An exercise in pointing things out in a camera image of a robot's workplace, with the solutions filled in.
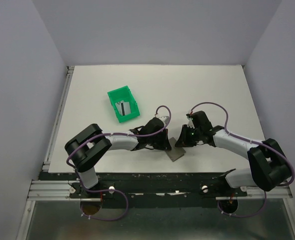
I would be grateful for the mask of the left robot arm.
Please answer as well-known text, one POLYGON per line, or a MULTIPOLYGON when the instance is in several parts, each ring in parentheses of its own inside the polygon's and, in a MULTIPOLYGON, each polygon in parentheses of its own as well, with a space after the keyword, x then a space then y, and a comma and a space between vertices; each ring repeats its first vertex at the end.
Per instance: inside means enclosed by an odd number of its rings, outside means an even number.
POLYGON ((155 116, 146 125, 122 134, 103 135, 98 124, 93 123, 69 140, 64 149, 74 164, 82 181, 81 192, 88 198, 99 190, 95 165, 108 151, 142 149, 170 151, 172 149, 166 126, 169 116, 155 116))

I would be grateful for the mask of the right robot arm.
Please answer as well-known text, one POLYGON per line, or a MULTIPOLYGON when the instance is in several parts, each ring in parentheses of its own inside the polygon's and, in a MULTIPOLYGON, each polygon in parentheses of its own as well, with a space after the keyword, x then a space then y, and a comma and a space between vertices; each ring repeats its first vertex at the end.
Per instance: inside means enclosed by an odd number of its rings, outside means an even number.
POLYGON ((292 177, 284 153, 274 139, 246 141, 233 137, 223 126, 212 126, 204 111, 188 114, 187 118, 189 122, 182 126, 175 147, 190 148, 202 142, 233 152, 249 162, 249 168, 231 169, 221 176, 217 184, 221 195, 229 196, 240 187, 259 187, 269 192, 292 177))

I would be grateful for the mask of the green plastic bin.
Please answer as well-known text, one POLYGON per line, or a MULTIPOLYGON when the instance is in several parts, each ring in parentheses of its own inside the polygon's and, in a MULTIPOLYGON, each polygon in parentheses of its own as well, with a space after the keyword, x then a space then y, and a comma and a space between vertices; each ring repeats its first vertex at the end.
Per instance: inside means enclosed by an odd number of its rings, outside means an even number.
POLYGON ((138 104, 126 85, 107 93, 119 123, 130 121, 140 116, 138 104))

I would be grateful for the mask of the grey card holder wallet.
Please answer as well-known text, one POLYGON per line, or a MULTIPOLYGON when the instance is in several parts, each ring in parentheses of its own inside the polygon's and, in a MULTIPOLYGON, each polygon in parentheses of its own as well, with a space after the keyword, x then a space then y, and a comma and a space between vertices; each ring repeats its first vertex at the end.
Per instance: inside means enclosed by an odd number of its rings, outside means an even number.
POLYGON ((172 162, 177 161, 178 159, 180 159, 181 157, 183 157, 186 153, 186 151, 184 150, 184 148, 182 147, 175 147, 175 143, 176 143, 176 139, 174 137, 171 137, 169 139, 169 144, 171 146, 170 150, 166 150, 166 154, 169 157, 169 159, 172 162))

